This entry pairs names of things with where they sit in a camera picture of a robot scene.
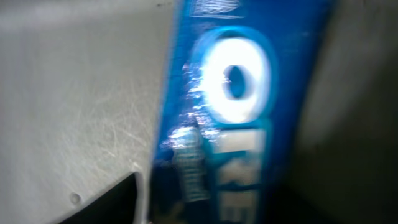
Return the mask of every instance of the plastic wrapper crinkle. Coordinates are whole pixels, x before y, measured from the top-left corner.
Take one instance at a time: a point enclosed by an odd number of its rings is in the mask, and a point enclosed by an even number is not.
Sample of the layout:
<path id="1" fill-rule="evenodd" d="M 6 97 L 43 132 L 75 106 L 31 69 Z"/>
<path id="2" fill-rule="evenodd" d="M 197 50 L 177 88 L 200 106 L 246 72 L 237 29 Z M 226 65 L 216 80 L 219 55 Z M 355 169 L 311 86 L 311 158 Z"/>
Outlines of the plastic wrapper crinkle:
<path id="1" fill-rule="evenodd" d="M 264 223 L 332 0 L 181 3 L 150 183 L 155 224 Z"/>

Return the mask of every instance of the blue package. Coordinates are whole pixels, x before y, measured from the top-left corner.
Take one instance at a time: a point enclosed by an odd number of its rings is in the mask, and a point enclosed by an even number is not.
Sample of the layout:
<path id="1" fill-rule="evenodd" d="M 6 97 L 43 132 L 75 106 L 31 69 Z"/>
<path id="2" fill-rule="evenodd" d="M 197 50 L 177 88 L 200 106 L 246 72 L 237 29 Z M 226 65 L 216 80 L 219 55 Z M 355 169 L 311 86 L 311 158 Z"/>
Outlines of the blue package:
<path id="1" fill-rule="evenodd" d="M 182 3 L 150 183 L 154 223 L 264 223 L 333 0 Z"/>

